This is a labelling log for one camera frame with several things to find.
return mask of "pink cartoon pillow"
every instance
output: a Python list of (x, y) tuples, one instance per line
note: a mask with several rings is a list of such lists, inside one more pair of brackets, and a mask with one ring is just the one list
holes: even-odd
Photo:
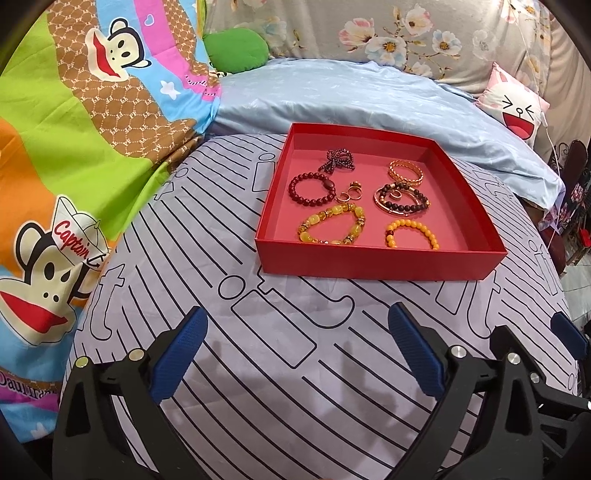
[(505, 125), (530, 147), (542, 123), (542, 112), (550, 104), (515, 80), (496, 63), (484, 93), (476, 101), (478, 108)]

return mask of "bed sheet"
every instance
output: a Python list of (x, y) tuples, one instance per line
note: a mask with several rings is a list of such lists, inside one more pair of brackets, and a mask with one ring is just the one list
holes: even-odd
[(292, 122), (399, 131), (437, 141), (454, 158), (493, 172), (544, 210), (564, 184), (525, 142), (472, 105), (472, 97), (375, 62), (275, 60), (221, 80), (210, 135), (285, 134)]
[[(78, 356), (121, 359), (147, 348), (199, 304), (209, 331), (162, 408), (212, 479), (383, 479), (434, 407), (387, 331), (403, 301), (449, 344), (488, 356), (508, 325), (548, 384), (576, 388), (576, 367), (549, 330), (568, 314), (539, 234), (495, 176), (454, 162), (508, 250), (485, 280), (358, 281), (267, 275), (254, 235), (283, 135), (201, 145), (124, 233), (74, 338)], [(458, 460), (482, 399), (475, 395), (446, 466)], [(153, 468), (115, 401), (138, 461)]]

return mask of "white cable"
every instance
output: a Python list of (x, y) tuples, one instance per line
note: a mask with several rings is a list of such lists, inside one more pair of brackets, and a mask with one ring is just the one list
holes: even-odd
[(523, 32), (521, 30), (521, 26), (519, 25), (519, 12), (515, 11), (514, 16), (515, 16), (515, 24), (517, 25), (517, 28), (519, 28), (519, 33), (521, 34), (521, 40), (523, 40), (523, 45), (525, 47), (525, 53), (527, 53), (527, 58), (530, 61), (530, 68), (531, 68), (531, 71), (534, 75), (536, 94), (538, 95), (538, 103), (540, 104), (541, 122), (546, 130), (546, 137), (548, 137), (548, 140), (550, 141), (550, 146), (552, 147), (552, 151), (554, 152), (554, 161), (556, 162), (556, 171), (558, 172), (558, 176), (560, 176), (560, 164), (558, 163), (558, 154), (556, 152), (556, 148), (554, 147), (554, 142), (552, 142), (552, 139), (550, 138), (550, 133), (548, 132), (548, 120), (546, 120), (546, 115), (544, 114), (544, 112), (542, 110), (542, 101), (540, 100), (540, 86), (538, 85), (538, 80), (535, 77), (534, 64), (531, 61), (530, 49), (527, 48), (527, 42), (525, 41), (525, 37), (524, 37)]

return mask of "green plush toy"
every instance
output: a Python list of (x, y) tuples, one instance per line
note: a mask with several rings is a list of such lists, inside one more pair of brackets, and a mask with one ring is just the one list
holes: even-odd
[(230, 28), (203, 37), (213, 67), (219, 72), (240, 73), (262, 67), (269, 59), (267, 42), (248, 28)]

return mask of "dark red beaded bracelet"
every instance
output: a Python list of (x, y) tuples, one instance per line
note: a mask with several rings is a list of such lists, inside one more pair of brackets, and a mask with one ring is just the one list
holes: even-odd
[[(325, 197), (319, 198), (319, 199), (311, 199), (311, 200), (305, 199), (304, 197), (298, 195), (296, 192), (296, 185), (299, 182), (301, 182), (302, 180), (307, 180), (307, 179), (320, 180), (322, 182), (322, 186), (326, 190), (328, 190), (328, 195), (326, 195)], [(326, 175), (324, 175), (322, 173), (314, 172), (314, 171), (311, 171), (308, 173), (302, 173), (301, 175), (294, 177), (292, 179), (287, 191), (290, 194), (290, 197), (294, 202), (297, 202), (300, 205), (304, 205), (307, 207), (308, 206), (316, 207), (316, 206), (324, 205), (325, 203), (331, 202), (336, 197), (335, 183), (330, 178), (328, 178)]]

